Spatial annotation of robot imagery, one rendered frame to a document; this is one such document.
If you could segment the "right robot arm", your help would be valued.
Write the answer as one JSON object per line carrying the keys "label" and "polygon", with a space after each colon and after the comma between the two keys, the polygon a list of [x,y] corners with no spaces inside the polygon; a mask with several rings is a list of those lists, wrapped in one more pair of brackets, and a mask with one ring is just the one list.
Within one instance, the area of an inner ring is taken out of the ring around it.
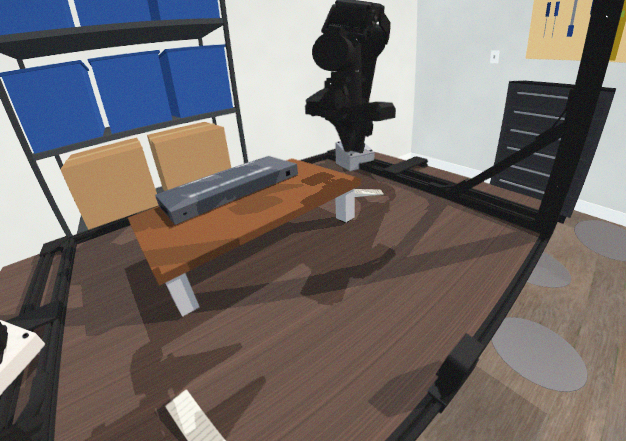
{"label": "right robot arm", "polygon": [[[391,22],[384,11],[385,6],[379,3],[336,0],[321,29],[324,34],[317,38],[312,47],[314,62],[326,71],[361,70],[362,63],[361,76],[366,76],[366,82],[361,82],[362,98],[366,98],[366,102],[370,100],[376,58],[385,49],[390,37]],[[331,86],[330,80],[324,81],[324,88],[305,101],[313,117],[327,118],[342,106],[351,107],[350,95],[343,80],[338,80],[337,86]],[[373,126],[373,121],[365,121],[351,151],[363,153],[365,137],[372,135]]]}

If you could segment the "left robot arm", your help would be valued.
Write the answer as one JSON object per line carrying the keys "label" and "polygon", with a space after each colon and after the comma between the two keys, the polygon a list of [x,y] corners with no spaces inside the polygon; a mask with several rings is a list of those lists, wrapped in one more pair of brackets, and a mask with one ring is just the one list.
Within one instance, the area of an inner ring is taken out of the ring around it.
{"label": "left robot arm", "polygon": [[4,349],[7,346],[8,332],[7,326],[0,322],[0,364],[3,361]]}

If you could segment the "brown wooden stand with white legs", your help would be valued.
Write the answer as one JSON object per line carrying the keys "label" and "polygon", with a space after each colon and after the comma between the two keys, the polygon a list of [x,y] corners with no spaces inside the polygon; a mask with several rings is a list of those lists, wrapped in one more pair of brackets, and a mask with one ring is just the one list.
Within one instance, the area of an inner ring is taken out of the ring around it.
{"label": "brown wooden stand with white legs", "polygon": [[200,307],[186,272],[333,199],[337,219],[347,223],[355,217],[360,178],[287,161],[297,163],[298,175],[176,225],[159,206],[128,217],[158,284],[168,285],[182,317]]}

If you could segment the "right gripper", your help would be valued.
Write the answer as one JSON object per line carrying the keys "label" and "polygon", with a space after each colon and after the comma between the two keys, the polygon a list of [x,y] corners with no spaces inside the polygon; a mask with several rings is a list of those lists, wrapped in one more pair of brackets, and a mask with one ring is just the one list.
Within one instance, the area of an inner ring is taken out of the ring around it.
{"label": "right gripper", "polygon": [[350,95],[351,107],[348,108],[353,109],[341,108],[325,118],[334,125],[345,152],[351,151],[364,120],[383,121],[396,118],[396,108],[392,102],[366,103],[366,98],[362,98],[361,82],[366,82],[366,76],[361,76],[361,71],[331,72],[331,78],[326,80],[330,80],[331,86],[337,86],[337,81],[343,80]]}

